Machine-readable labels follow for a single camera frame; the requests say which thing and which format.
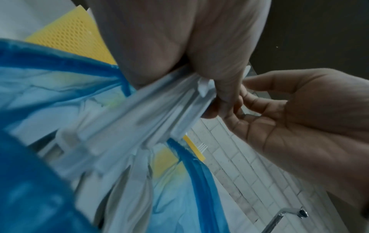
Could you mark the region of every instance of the palm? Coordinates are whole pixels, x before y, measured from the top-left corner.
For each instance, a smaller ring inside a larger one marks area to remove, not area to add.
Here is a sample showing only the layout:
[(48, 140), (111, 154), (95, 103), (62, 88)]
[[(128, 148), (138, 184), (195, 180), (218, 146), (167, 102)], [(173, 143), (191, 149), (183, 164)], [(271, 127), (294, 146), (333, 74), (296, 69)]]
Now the palm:
[(369, 82), (329, 69), (263, 76), (245, 84), (260, 91), (267, 87), (293, 93), (291, 100), (243, 93), (245, 106), (261, 117), (246, 116), (248, 124), (236, 124), (244, 124), (243, 130), (233, 131), (278, 166), (325, 185), (345, 200), (367, 192)]

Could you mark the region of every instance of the yellow object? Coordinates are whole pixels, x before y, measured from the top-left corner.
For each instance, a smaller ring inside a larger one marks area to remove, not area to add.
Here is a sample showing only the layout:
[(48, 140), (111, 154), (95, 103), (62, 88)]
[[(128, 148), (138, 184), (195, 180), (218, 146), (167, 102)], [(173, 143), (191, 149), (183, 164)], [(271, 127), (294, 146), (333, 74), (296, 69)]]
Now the yellow object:
[(195, 144), (191, 141), (191, 139), (187, 135), (185, 135), (183, 139), (187, 142), (188, 146), (195, 153), (195, 155), (199, 158), (199, 160), (203, 162), (205, 160), (204, 155), (199, 151), (199, 149), (195, 146)]
[(32, 34), (26, 41), (116, 64), (95, 21), (81, 6)]

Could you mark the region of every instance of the blue plastic bag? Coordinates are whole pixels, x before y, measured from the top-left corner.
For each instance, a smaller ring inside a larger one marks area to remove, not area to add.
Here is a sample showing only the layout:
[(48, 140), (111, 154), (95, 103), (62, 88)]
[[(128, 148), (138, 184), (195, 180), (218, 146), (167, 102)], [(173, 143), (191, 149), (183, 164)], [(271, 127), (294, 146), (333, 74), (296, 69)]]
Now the blue plastic bag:
[[(8, 133), (37, 113), (47, 117), (55, 108), (91, 98), (114, 104), (133, 91), (117, 66), (0, 40), (2, 232), (97, 231), (75, 209), (67, 184)], [(154, 200), (147, 232), (229, 232), (212, 174), (185, 142), (170, 139), (153, 150)]]

